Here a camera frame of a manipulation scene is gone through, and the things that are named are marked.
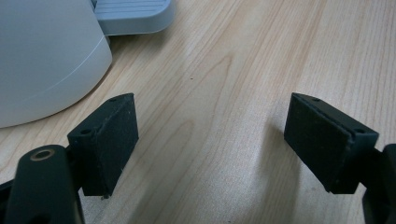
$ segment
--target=wooden table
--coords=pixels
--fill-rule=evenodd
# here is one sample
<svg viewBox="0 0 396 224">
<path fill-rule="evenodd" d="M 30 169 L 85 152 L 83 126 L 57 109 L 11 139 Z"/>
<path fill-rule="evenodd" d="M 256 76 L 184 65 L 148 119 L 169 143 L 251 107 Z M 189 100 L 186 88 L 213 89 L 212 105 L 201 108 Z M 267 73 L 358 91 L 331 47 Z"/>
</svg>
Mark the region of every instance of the wooden table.
<svg viewBox="0 0 396 224">
<path fill-rule="evenodd" d="M 135 94 L 140 140 L 87 223 L 363 223 L 283 140 L 290 94 L 314 95 L 396 142 L 396 1 L 176 0 L 153 35 L 111 38 L 97 88 L 54 116 L 0 130 L 0 181 L 109 97 Z"/>
</svg>

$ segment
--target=black plastic part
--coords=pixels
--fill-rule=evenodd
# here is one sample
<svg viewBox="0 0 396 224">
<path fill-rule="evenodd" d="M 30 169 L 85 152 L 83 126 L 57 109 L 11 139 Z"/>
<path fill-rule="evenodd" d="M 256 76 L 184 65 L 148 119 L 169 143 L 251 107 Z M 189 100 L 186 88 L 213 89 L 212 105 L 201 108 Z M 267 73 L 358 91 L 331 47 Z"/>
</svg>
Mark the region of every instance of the black plastic part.
<svg viewBox="0 0 396 224">
<path fill-rule="evenodd" d="M 138 140 L 134 95 L 107 100 L 67 138 L 73 157 L 83 161 L 84 195 L 111 195 Z"/>
<path fill-rule="evenodd" d="M 354 193 L 378 133 L 319 100 L 293 93 L 285 140 L 327 191 Z"/>
<path fill-rule="evenodd" d="M 12 188 L 12 180 L 0 185 L 0 223 L 4 223 L 6 218 L 7 204 L 9 199 L 9 193 Z"/>
<path fill-rule="evenodd" d="M 64 147 L 39 147 L 20 159 L 6 223 L 84 223 Z"/>
</svg>

